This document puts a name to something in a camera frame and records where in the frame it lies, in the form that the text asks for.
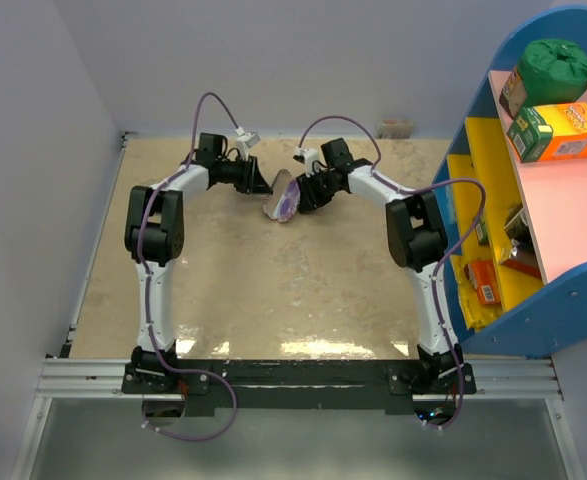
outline green object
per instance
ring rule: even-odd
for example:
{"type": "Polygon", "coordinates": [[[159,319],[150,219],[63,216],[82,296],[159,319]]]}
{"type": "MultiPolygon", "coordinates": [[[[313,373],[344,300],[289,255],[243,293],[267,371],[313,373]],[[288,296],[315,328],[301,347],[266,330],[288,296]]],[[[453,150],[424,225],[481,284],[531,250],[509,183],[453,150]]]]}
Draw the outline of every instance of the green object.
{"type": "Polygon", "coordinates": [[[574,42],[531,42],[517,69],[526,89],[523,107],[575,102],[587,89],[587,55],[574,42]]]}
{"type": "Polygon", "coordinates": [[[553,140],[553,127],[534,108],[523,108],[506,134],[522,162],[536,162],[553,140]]]}
{"type": "Polygon", "coordinates": [[[477,243],[479,245],[489,244],[489,234],[486,230],[486,222],[484,221],[484,215],[480,217],[480,223],[475,226],[475,234],[477,235],[477,243]]]}

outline robotic arm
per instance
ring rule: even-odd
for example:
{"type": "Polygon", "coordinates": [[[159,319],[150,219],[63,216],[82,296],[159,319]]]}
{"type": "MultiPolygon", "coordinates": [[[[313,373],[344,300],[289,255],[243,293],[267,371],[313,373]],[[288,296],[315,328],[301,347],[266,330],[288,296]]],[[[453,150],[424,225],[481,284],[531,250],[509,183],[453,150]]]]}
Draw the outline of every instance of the robotic arm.
{"type": "Polygon", "coordinates": [[[260,173],[257,158],[249,153],[249,149],[260,140],[258,135],[246,133],[241,128],[237,133],[235,145],[238,155],[235,160],[229,159],[223,151],[226,144],[224,136],[202,133],[193,163],[188,167],[180,166],[170,184],[158,193],[151,215],[160,214],[161,219],[159,223],[147,223],[142,242],[147,267],[138,258],[138,238],[151,195],[162,184],[136,186],[131,190],[124,244],[136,261],[140,285],[140,329],[137,338],[140,352],[154,352],[149,334],[151,325],[159,350],[169,357],[174,355],[171,286],[175,259],[184,246],[183,205],[216,183],[232,184],[244,194],[271,193],[271,187],[260,173]],[[151,282],[150,288],[147,288],[149,274],[151,282]]]}
{"type": "MultiPolygon", "coordinates": [[[[297,178],[300,189],[299,212],[311,213],[317,210],[342,190],[364,197],[384,209],[391,256],[398,266],[408,269],[417,303],[420,358],[431,364],[442,364],[442,368],[437,368],[438,374],[448,371],[454,364],[450,359],[448,343],[439,324],[430,288],[435,265],[443,257],[447,246],[435,195],[432,192],[412,195],[399,193],[410,190],[380,173],[374,174],[368,160],[355,160],[344,139],[325,143],[321,148],[326,162],[324,168],[321,168],[318,152],[312,148],[298,148],[293,157],[305,166],[305,173],[297,178]]],[[[438,297],[445,298],[441,278],[437,290],[438,297]]],[[[451,326],[446,302],[441,302],[440,308],[445,328],[458,351],[457,337],[451,326]]]]}

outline green bag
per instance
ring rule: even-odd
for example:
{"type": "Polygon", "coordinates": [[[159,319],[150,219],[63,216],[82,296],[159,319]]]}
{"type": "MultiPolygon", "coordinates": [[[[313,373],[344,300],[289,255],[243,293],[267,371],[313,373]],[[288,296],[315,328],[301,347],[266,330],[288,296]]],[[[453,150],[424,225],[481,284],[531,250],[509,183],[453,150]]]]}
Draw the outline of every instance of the green bag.
{"type": "Polygon", "coordinates": [[[529,43],[500,103],[512,117],[522,107],[577,101],[587,89],[587,55],[575,42],[561,39],[529,43]]]}

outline black mounting bar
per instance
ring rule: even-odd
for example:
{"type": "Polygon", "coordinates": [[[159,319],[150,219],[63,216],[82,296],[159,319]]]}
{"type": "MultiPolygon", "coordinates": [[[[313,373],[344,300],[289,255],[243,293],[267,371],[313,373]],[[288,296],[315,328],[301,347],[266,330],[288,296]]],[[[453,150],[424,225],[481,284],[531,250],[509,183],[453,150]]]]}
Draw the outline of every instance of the black mounting bar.
{"type": "MultiPolygon", "coordinates": [[[[388,415],[409,415],[415,412],[413,395],[445,395],[458,381],[455,371],[439,377],[437,369],[423,360],[196,360],[178,359],[174,351],[163,355],[176,368],[223,376],[240,408],[383,410],[388,415]]],[[[230,406],[228,391],[214,379],[199,374],[156,375],[158,364],[155,353],[138,347],[126,366],[122,393],[179,395],[179,378],[188,390],[187,415],[210,416],[216,408],[230,406]]],[[[464,391],[475,393],[471,365],[465,364],[463,372],[464,391]]]]}

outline orange package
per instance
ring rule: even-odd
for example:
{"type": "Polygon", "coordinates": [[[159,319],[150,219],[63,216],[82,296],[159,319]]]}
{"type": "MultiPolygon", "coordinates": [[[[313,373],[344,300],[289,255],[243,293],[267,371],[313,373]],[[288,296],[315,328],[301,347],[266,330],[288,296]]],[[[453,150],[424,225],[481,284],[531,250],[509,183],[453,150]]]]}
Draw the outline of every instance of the orange package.
{"type": "Polygon", "coordinates": [[[469,262],[464,267],[464,274],[473,284],[480,305],[497,305],[501,303],[495,267],[491,260],[469,262]]]}
{"type": "Polygon", "coordinates": [[[587,157],[587,103],[522,108],[507,136],[524,163],[587,157]]]}

